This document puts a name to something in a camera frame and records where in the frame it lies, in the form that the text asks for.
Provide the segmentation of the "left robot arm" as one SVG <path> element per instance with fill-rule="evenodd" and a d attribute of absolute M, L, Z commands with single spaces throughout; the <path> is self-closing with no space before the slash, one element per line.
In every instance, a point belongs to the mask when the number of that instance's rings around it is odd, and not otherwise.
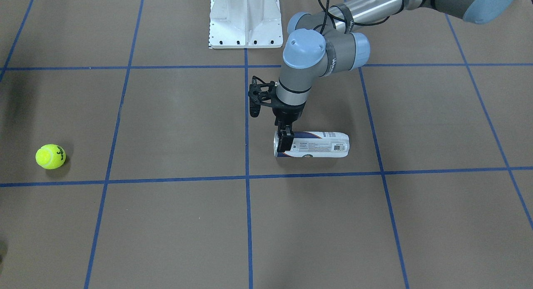
<path fill-rule="evenodd" d="M 265 84 L 265 92 L 248 95 L 250 114 L 258 106 L 272 108 L 277 127 L 275 156 L 286 157 L 297 140 L 293 122 L 301 117 L 310 90 L 320 77 L 352 71 L 365 65 L 371 53 L 360 27 L 384 23 L 405 10 L 429 8 L 483 25 L 500 16 L 514 0 L 349 0 L 322 5 L 322 12 L 299 12 L 288 23 L 288 39 L 282 53 L 279 78 Z"/>

